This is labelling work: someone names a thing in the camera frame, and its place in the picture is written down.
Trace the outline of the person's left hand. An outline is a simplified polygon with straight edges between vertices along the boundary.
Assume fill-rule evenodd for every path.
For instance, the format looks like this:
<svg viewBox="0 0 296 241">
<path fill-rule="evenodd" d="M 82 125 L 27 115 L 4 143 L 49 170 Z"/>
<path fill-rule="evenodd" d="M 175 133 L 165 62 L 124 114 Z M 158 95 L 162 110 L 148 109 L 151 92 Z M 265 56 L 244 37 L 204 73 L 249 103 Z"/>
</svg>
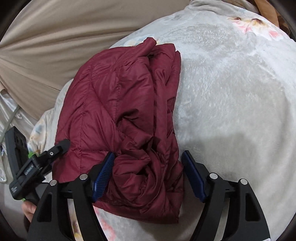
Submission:
<svg viewBox="0 0 296 241">
<path fill-rule="evenodd" d="M 29 222 L 32 222 L 37 206 L 32 202 L 25 200 L 22 203 L 22 211 Z"/>
</svg>

